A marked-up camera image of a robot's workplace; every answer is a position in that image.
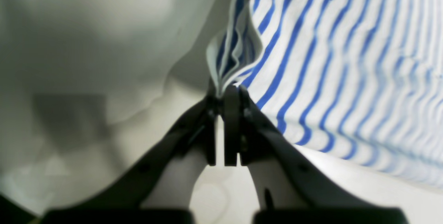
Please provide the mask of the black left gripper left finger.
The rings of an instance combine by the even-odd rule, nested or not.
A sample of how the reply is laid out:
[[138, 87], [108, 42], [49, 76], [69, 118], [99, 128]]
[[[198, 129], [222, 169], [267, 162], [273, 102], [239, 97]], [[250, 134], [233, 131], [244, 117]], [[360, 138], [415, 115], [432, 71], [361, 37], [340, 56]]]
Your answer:
[[217, 99], [206, 96], [118, 180], [71, 208], [55, 209], [43, 224], [194, 224], [193, 188], [216, 164]]

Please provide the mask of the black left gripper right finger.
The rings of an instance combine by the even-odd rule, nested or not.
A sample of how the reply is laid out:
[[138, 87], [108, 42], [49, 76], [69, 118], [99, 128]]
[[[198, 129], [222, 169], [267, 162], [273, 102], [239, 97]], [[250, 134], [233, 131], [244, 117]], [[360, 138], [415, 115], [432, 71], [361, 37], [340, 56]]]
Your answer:
[[334, 183], [286, 141], [245, 87], [227, 87], [223, 120], [225, 166], [246, 166], [256, 189], [253, 223], [408, 223], [399, 208], [374, 205]]

